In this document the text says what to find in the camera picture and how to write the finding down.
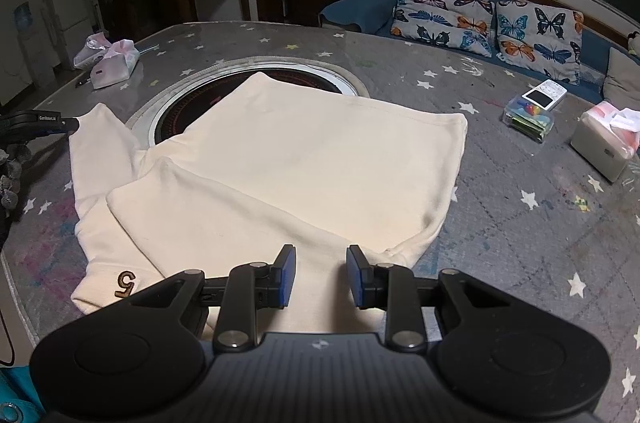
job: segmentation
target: plush toy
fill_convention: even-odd
[[[629,54],[640,56],[640,31],[634,31],[626,36],[628,41]]]

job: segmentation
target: throw pillow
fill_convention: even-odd
[[[517,0],[498,2],[496,11],[503,61],[578,84],[582,13]]]
[[[391,34],[492,56],[488,35],[493,10],[488,0],[398,0]]]
[[[609,67],[602,93],[616,109],[640,110],[640,66],[616,48],[609,48]]]

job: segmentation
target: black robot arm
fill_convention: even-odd
[[[258,343],[256,311],[287,306],[295,268],[284,246],[273,264],[228,277],[187,270],[56,330],[30,364],[44,421],[596,421],[610,361],[595,337],[457,270],[426,279],[372,266],[358,246],[346,252],[351,294],[386,311],[384,343],[373,333]],[[220,313],[203,348],[209,307]],[[441,341],[428,342],[422,307],[434,308]]]

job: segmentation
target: refrigerator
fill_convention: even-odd
[[[43,0],[49,39],[66,69],[73,68],[73,59],[91,35],[91,15],[85,0]]]

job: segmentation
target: tissue box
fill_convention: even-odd
[[[603,101],[580,117],[571,146],[612,183],[638,150],[640,114]]]

